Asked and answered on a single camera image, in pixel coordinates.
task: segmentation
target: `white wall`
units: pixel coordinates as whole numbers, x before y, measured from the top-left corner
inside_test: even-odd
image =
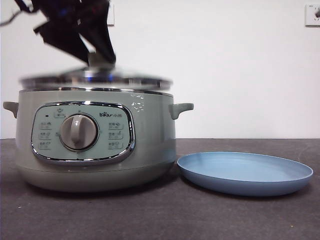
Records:
[[[111,40],[122,67],[174,81],[178,138],[320,138],[320,28],[304,27],[304,0],[113,0]],[[1,1],[1,18],[13,0]],[[1,102],[26,75],[82,63],[42,43],[41,14],[1,30]],[[1,138],[16,121],[1,109]]]

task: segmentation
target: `button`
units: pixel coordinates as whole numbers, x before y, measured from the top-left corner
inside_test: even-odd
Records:
[[[51,132],[43,131],[38,135],[39,140],[51,140]]]
[[[124,146],[124,144],[122,142],[119,141],[114,141],[114,142],[109,142],[109,146],[108,149],[112,150],[112,149],[122,149]]]
[[[120,139],[123,139],[124,138],[124,135],[121,133],[121,131],[119,132],[109,132],[109,139],[112,140],[112,139],[115,139],[115,140],[120,140]]]
[[[51,122],[41,122],[39,126],[40,130],[52,130]]]
[[[41,150],[50,150],[51,142],[50,141],[42,141],[38,144],[38,148]]]
[[[124,125],[120,122],[109,122],[109,130],[122,130]]]

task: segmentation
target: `control panel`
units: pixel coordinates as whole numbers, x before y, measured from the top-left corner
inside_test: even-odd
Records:
[[[31,146],[46,160],[120,161],[135,146],[132,115],[121,104],[49,103],[35,113]]]

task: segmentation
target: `electrical socket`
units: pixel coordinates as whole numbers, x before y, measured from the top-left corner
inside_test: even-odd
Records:
[[[320,17],[316,17],[316,13],[320,10],[320,4],[305,5],[305,26],[319,26]]]
[[[108,19],[106,23],[108,27],[115,26],[115,5],[113,3],[110,3],[109,5]]]

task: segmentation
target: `dark fabric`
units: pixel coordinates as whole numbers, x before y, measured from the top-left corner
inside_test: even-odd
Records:
[[[178,157],[206,151],[267,154],[314,170],[310,184],[279,197],[200,188],[175,165],[142,186],[71,194],[23,182],[13,139],[1,140],[2,240],[316,240],[320,237],[320,139],[178,139]]]

